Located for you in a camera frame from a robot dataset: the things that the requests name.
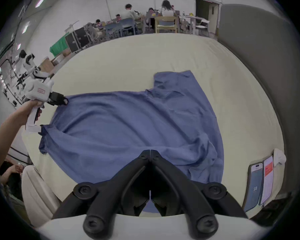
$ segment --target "doorway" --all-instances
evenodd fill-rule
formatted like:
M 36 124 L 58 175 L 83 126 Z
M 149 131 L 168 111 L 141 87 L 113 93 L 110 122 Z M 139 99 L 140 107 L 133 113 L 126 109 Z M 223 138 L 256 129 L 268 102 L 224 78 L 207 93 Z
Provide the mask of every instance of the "doorway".
M 209 33 L 216 34 L 219 14 L 219 4 L 207 0 L 195 0 L 195 15 L 209 20 Z

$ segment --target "white pants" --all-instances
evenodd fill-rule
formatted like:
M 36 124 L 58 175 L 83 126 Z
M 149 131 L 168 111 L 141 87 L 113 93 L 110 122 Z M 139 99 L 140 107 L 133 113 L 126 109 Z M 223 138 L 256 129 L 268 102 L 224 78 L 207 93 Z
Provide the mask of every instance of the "white pants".
M 40 227 L 51 220 L 61 202 L 41 178 L 35 166 L 28 165 L 24 168 L 21 189 L 31 224 Z

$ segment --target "phone screen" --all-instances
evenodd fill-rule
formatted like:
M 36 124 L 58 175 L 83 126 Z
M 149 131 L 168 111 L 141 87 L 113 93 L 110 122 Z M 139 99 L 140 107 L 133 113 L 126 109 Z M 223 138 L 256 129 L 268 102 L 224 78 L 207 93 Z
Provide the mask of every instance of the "phone screen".
M 260 162 L 249 166 L 249 176 L 248 176 L 248 193 L 245 198 L 243 210 L 246 212 L 254 208 L 259 201 L 262 178 L 263 178 L 263 164 Z

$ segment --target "bed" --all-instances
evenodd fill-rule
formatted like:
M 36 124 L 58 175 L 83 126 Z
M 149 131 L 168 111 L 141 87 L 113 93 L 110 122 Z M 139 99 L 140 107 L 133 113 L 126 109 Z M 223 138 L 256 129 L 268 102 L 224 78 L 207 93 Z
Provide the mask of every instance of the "bed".
M 90 47 L 71 58 L 53 77 L 53 91 L 74 95 L 142 91 L 153 87 L 161 71 L 191 70 L 217 117 L 224 145 L 222 184 L 243 204 L 248 166 L 284 151 L 281 128 L 266 93 L 244 64 L 216 40 L 187 34 L 147 34 L 118 38 Z M 45 105 L 37 122 L 49 124 L 56 107 Z M 40 175 L 63 201 L 77 184 L 38 147 L 41 136 L 22 134 Z M 269 203 L 278 194 L 284 164 L 274 167 Z M 261 206 L 247 212 L 249 218 Z

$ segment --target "hand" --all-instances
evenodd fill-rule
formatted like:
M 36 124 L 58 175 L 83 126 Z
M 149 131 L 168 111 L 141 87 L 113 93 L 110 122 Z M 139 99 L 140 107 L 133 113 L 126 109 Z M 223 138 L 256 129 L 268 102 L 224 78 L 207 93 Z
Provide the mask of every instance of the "hand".
M 42 106 L 43 102 L 39 101 L 39 100 L 29 100 L 27 102 L 25 102 L 21 107 L 19 107 L 15 113 L 17 115 L 18 118 L 18 122 L 23 126 L 27 123 L 27 119 L 29 114 L 31 113 L 31 110 L 34 107 L 40 107 Z M 38 118 L 40 117 L 40 114 L 42 113 L 42 110 L 39 110 L 38 113 L 38 117 L 36 118 L 36 121 L 38 120 Z
M 12 174 L 20 174 L 23 172 L 23 166 L 21 164 L 15 164 L 13 166 L 10 166 L 7 170 L 10 171 Z

